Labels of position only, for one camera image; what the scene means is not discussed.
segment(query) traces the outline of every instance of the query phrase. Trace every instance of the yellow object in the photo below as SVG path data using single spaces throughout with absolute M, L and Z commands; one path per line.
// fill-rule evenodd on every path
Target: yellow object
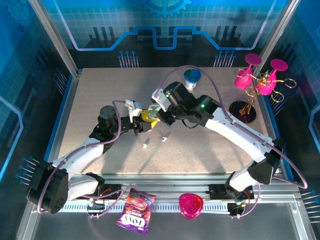
M 148 114 L 149 114 L 148 110 L 142 109 L 141 111 L 142 120 L 145 121 L 146 123 L 151 123 L 151 128 L 153 129 L 154 126 L 157 124 L 158 120 L 149 118 Z

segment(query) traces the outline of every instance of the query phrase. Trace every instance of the black mounting bracket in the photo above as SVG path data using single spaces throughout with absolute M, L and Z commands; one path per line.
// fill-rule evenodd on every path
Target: black mounting bracket
M 104 183 L 103 185 L 101 185 L 101 187 L 98 188 L 99 193 L 97 194 L 97 191 L 96 191 L 91 196 L 92 197 L 100 197 L 102 195 L 106 195 L 106 194 L 112 193 L 116 190 L 119 190 L 119 189 L 121 189 L 121 187 L 122 187 L 121 184 L 106 184 L 106 183 Z M 119 195 L 120 195 L 120 192 L 115 193 L 111 196 L 100 198 L 99 200 L 116 200 L 119 197 Z M 77 197 L 76 199 L 87 200 L 88 198 L 80 196 L 80 197 Z
M 228 212 L 230 213 L 230 216 L 237 216 L 242 215 L 245 211 L 245 207 L 238 205 L 236 203 L 228 203 L 227 205 Z
M 92 215 L 95 215 L 97 214 L 96 212 L 90 212 L 90 211 L 103 211 L 105 210 L 106 206 L 104 203 L 100 203 L 100 204 L 97 204 L 95 201 L 93 201 L 91 204 L 88 204 L 86 206 L 86 211 L 87 213 L 92 216 Z
M 206 194 L 210 195 L 210 200 L 234 200 L 229 194 L 227 194 L 224 184 L 210 184 L 209 191 Z M 237 200 L 255 199 L 254 191 L 252 186 L 246 187 L 241 194 L 236 198 Z

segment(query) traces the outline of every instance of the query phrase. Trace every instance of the blue cup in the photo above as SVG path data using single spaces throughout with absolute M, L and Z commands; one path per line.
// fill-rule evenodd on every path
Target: blue cup
M 188 69 L 184 72 L 185 88 L 189 91 L 193 91 L 201 79 L 201 72 L 196 69 Z

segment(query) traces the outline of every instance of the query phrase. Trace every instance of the gray tabletop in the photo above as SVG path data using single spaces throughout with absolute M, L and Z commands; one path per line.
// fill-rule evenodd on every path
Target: gray tabletop
M 85 68 L 77 87 L 59 157 L 70 152 L 92 132 L 97 125 L 100 109 L 112 100 L 135 100 L 143 108 L 161 80 L 173 68 Z M 248 99 L 245 91 L 234 86 L 235 68 L 204 68 L 216 81 L 226 107 L 238 100 Z M 165 86 L 184 82 L 185 69 L 174 73 Z M 195 97 L 209 95 L 218 99 L 211 82 L 202 77 L 193 91 Z M 122 116 L 128 109 L 118 105 Z M 256 120 L 250 126 L 267 135 L 258 102 L 254 106 Z M 148 141 L 147 148 L 143 143 Z M 92 161 L 83 172 L 96 173 L 230 173 L 247 165 L 251 158 L 222 135 L 198 126 L 187 129 L 181 122 L 168 127 L 159 122 L 152 131 L 123 134 L 112 148 Z

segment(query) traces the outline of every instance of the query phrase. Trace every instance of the gear graphic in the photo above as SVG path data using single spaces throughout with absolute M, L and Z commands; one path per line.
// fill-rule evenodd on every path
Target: gear graphic
M 191 4 L 191 0 L 143 0 L 143 6 L 150 14 L 164 18 L 180 14 L 181 10 L 186 10 L 187 4 Z

